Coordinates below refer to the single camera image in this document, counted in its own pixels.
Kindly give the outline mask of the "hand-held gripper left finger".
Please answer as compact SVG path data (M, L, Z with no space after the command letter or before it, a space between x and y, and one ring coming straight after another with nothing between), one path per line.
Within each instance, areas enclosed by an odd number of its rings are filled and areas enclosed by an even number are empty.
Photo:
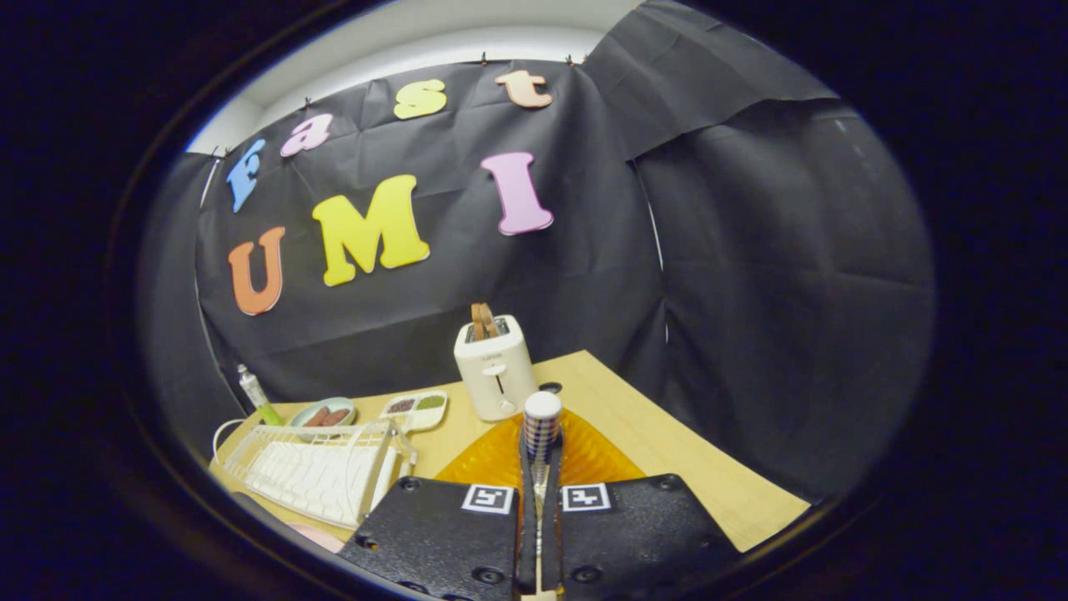
M446 600L519 600L537 590L537 502L522 418L497 423L440 472L389 488L340 556Z

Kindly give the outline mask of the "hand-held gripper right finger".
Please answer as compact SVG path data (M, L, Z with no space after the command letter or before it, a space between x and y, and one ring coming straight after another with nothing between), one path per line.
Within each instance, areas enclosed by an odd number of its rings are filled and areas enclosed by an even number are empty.
M564 598L672 598L741 557L677 474L646 476L564 411L541 518L541 586Z

